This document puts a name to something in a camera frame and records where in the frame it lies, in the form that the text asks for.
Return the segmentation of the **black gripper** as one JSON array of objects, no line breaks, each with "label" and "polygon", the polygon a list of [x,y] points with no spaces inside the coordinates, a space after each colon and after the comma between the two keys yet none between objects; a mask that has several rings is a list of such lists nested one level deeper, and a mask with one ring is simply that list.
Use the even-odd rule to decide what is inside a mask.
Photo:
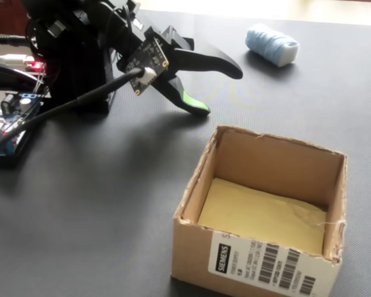
[{"label": "black gripper", "polygon": [[216,71],[232,79],[243,78],[242,69],[227,54],[209,43],[197,43],[194,49],[194,39],[180,36],[171,25],[163,32],[149,26],[144,37],[156,38],[169,62],[164,79],[156,80],[156,90],[176,107],[194,116],[208,116],[210,109],[185,91],[181,79],[175,77],[177,71]]}]

